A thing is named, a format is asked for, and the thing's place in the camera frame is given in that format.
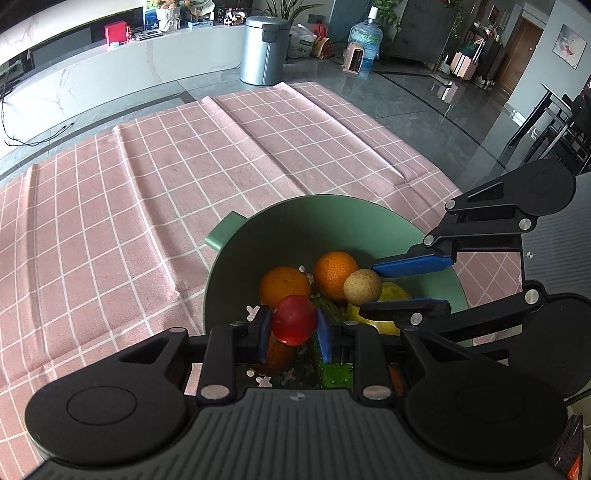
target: gray tile floor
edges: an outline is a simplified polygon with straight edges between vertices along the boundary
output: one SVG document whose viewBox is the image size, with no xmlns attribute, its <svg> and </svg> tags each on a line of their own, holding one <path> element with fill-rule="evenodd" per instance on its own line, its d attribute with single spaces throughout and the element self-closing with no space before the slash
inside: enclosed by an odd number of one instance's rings
<svg viewBox="0 0 591 480">
<path fill-rule="evenodd" d="M 332 60 L 305 59 L 284 67 L 284 81 L 318 82 L 377 119 L 394 134 L 438 166 L 458 187 L 469 190 L 505 171 L 498 153 L 482 147 L 491 126 L 506 117 L 507 141 L 517 130 L 508 112 L 474 85 L 458 84 L 451 99 L 444 85 L 421 65 L 376 64 L 367 79 L 347 75 Z M 61 150 L 113 126 L 148 113 L 189 103 L 205 96 L 253 89 L 239 80 L 239 70 L 206 73 L 166 83 L 113 100 L 81 113 L 64 124 L 70 126 L 49 144 L 19 147 L 0 159 L 0 184 L 25 172 Z M 62 124 L 36 139 L 60 131 Z"/>
</svg>

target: red box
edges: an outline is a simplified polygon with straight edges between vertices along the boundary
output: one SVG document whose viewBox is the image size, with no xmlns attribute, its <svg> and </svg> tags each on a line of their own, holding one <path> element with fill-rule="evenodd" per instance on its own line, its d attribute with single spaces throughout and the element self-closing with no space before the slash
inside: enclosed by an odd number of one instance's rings
<svg viewBox="0 0 591 480">
<path fill-rule="evenodd" d="M 127 41 L 127 22 L 116 22 L 110 25 L 105 25 L 105 38 L 107 45 L 111 45 L 114 41 L 124 43 Z"/>
</svg>

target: tablecloth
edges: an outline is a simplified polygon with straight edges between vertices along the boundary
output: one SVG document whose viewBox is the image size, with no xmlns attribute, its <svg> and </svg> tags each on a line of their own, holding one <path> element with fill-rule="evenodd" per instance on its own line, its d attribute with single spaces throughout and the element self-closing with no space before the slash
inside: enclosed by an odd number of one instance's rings
<svg viewBox="0 0 591 480">
<path fill-rule="evenodd" d="M 204 239 L 221 218 L 315 193 L 379 203 L 423 232 L 460 194 L 316 83 L 206 97 L 119 125 L 3 188 L 0 478 L 41 462 L 24 410 L 43 385 L 172 326 L 203 332 L 216 256 Z M 520 289 L 517 254 L 460 254 L 455 269 L 470 306 Z"/>
</svg>

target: cucumber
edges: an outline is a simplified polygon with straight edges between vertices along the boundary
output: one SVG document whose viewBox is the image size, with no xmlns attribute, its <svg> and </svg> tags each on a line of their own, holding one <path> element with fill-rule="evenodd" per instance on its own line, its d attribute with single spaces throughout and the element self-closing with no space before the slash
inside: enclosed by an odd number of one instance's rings
<svg viewBox="0 0 591 480">
<path fill-rule="evenodd" d="M 339 308 L 330 300 L 324 297 L 312 299 L 316 308 L 322 308 L 330 314 L 336 322 L 344 322 L 345 317 Z M 307 342 L 312 357 L 312 366 L 316 372 L 319 384 L 322 388 L 352 388 L 353 387 L 353 364 L 325 364 L 320 352 L 318 337 L 314 334 Z"/>
</svg>

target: gray trash can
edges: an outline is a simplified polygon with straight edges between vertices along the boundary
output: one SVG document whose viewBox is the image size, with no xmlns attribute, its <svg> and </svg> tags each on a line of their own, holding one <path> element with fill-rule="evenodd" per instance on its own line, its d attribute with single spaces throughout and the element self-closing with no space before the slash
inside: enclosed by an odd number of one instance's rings
<svg viewBox="0 0 591 480">
<path fill-rule="evenodd" d="M 248 17 L 240 79 L 251 85 L 275 85 L 281 81 L 290 42 L 289 20 Z"/>
</svg>

